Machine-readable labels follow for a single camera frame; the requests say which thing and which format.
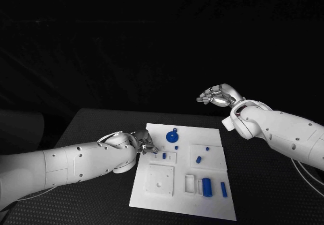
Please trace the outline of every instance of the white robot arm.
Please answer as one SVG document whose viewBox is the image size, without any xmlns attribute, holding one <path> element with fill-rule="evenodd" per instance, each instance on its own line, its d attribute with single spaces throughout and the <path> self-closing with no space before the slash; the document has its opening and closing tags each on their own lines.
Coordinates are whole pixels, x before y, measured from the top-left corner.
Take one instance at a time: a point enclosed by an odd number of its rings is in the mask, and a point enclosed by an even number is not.
<svg viewBox="0 0 324 225">
<path fill-rule="evenodd" d="M 230 116 L 222 121 L 228 131 L 236 129 L 245 139 L 262 138 L 281 154 L 324 170 L 324 127 L 320 124 L 274 111 L 262 102 L 246 100 L 228 84 L 209 88 L 197 101 L 232 108 Z"/>
<path fill-rule="evenodd" d="M 120 131 L 98 142 L 0 156 L 0 211 L 37 191 L 82 182 L 111 171 L 128 171 L 141 151 L 144 154 L 158 151 L 147 130 L 131 134 Z"/>
</svg>

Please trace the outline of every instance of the white cable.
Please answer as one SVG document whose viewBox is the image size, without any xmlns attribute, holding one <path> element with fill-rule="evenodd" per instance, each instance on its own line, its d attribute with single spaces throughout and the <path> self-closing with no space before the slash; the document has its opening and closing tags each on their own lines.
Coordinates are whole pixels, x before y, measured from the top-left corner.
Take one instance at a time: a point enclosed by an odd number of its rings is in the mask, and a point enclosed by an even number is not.
<svg viewBox="0 0 324 225">
<path fill-rule="evenodd" d="M 323 183 L 323 182 L 311 175 L 311 173 L 308 172 L 308 170 L 307 170 L 305 167 L 302 166 L 301 162 L 298 162 L 298 163 L 300 163 L 302 169 L 305 170 L 305 172 L 308 173 L 308 175 L 311 176 L 311 178 L 313 178 L 321 185 L 324 185 L 324 183 Z"/>
<path fill-rule="evenodd" d="M 56 188 L 56 187 L 50 188 L 50 189 L 49 189 L 49 190 L 46 190 L 43 193 L 40 193 L 39 195 L 36 195 L 36 196 L 33 196 L 33 197 L 30 197 L 30 198 L 23 198 L 23 199 L 19 199 L 19 200 L 16 200 L 16 201 L 23 201 L 23 200 L 27 200 L 27 199 L 36 198 L 36 197 L 39 197 L 40 195 L 43 195 L 45 193 L 48 193 L 49 191 L 52 191 L 55 188 Z"/>
<path fill-rule="evenodd" d="M 297 171 L 298 171 L 301 177 L 304 178 L 305 182 L 310 184 L 310 186 L 311 186 L 313 189 L 318 192 L 318 194 L 324 197 L 324 194 L 314 188 L 314 186 L 311 185 L 311 183 L 308 182 L 308 180 L 307 180 L 305 177 L 302 176 L 302 173 L 301 173 L 301 171 L 300 171 L 300 169 L 298 169 L 298 167 L 297 167 L 297 165 L 295 165 L 295 162 L 294 162 L 292 158 L 291 158 L 291 161 L 292 161 L 292 163 L 294 163 L 295 169 L 297 169 Z"/>
<path fill-rule="evenodd" d="M 97 142 L 101 142 L 105 138 L 108 138 L 111 135 L 117 134 L 120 131 L 114 132 L 112 134 L 109 135 L 105 135 Z"/>
</svg>

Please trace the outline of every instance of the dark backdrop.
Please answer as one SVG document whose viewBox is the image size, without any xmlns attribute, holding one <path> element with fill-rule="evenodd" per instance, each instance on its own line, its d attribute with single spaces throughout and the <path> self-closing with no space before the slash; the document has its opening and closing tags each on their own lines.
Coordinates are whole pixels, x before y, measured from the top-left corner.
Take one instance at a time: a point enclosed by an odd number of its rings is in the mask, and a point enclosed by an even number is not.
<svg viewBox="0 0 324 225">
<path fill-rule="evenodd" d="M 196 102 L 228 83 L 324 124 L 323 12 L 304 0 L 1 1 L 1 108 L 40 112 L 59 137 L 84 107 L 228 116 Z"/>
</svg>

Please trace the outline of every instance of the table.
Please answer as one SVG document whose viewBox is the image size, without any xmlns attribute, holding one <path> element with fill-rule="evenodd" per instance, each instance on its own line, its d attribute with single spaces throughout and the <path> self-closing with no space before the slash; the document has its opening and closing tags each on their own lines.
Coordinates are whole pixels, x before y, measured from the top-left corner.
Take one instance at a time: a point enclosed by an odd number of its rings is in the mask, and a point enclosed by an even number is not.
<svg viewBox="0 0 324 225">
<path fill-rule="evenodd" d="M 228 132 L 222 119 L 81 109 L 56 147 L 97 141 L 115 131 L 130 133 L 144 129 L 147 123 L 217 128 L 238 222 L 130 207 L 135 165 L 122 174 L 108 173 L 85 182 L 59 186 L 42 196 L 19 202 L 4 224 L 323 224 L 324 198 L 302 180 L 291 159 L 274 151 L 262 139 L 245 140 L 236 131 Z"/>
</svg>

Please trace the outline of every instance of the blue object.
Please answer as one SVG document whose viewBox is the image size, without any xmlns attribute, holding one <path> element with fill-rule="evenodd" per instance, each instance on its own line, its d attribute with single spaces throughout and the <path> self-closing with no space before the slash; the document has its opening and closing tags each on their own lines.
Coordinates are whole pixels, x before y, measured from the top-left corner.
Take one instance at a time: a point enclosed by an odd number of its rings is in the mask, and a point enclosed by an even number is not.
<svg viewBox="0 0 324 225">
<path fill-rule="evenodd" d="M 179 139 L 177 128 L 173 128 L 173 131 L 167 133 L 167 141 L 174 143 Z"/>
<path fill-rule="evenodd" d="M 199 156 L 197 160 L 196 160 L 196 163 L 200 163 L 200 161 L 202 161 L 202 157 Z"/>
<path fill-rule="evenodd" d="M 203 194 L 205 194 L 205 197 L 213 197 L 212 183 L 209 178 L 203 178 Z"/>
<path fill-rule="evenodd" d="M 223 197 L 228 198 L 225 182 L 220 182 L 220 186 L 222 186 Z"/>
</svg>

